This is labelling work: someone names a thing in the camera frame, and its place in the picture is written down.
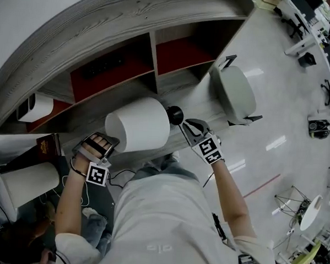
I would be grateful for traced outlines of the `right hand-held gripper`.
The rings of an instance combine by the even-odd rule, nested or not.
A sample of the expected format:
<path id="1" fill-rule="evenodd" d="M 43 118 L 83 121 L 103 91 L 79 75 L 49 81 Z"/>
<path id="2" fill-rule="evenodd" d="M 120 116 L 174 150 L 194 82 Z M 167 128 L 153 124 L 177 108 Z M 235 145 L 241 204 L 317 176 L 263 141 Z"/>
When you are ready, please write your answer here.
<path id="1" fill-rule="evenodd" d="M 200 134 L 195 134 L 187 123 L 182 124 L 183 131 L 191 149 L 208 165 L 212 165 L 216 161 L 224 161 L 220 140 L 209 125 L 205 121 L 197 118 L 186 119 L 186 122 L 201 131 Z"/>

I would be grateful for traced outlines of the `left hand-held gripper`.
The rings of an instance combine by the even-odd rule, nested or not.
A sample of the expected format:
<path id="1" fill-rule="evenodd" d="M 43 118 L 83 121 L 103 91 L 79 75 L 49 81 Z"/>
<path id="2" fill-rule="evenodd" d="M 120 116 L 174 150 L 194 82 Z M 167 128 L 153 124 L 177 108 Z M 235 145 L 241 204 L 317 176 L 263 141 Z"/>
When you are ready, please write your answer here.
<path id="1" fill-rule="evenodd" d="M 111 147 L 107 150 L 105 155 L 101 155 L 93 150 L 90 146 L 87 146 L 84 141 L 93 134 L 99 134 L 110 142 Z M 109 157 L 115 151 L 115 148 L 119 144 L 119 139 L 107 136 L 101 132 L 95 132 L 85 137 L 72 149 L 71 158 L 71 169 L 84 177 L 86 182 L 101 187 L 105 187 L 107 177 L 109 175 Z M 86 172 L 80 171 L 74 164 L 78 155 L 81 155 L 84 159 L 88 161 L 88 170 Z"/>

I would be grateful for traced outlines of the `person's left hand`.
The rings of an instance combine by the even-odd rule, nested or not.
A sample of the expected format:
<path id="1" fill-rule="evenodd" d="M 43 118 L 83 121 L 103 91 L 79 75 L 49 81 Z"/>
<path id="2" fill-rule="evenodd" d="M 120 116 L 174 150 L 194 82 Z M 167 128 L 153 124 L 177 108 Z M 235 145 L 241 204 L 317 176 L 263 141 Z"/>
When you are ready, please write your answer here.
<path id="1" fill-rule="evenodd" d="M 105 155 L 107 150 L 111 147 L 110 142 L 99 134 L 91 135 L 84 141 L 84 143 L 101 155 Z"/>

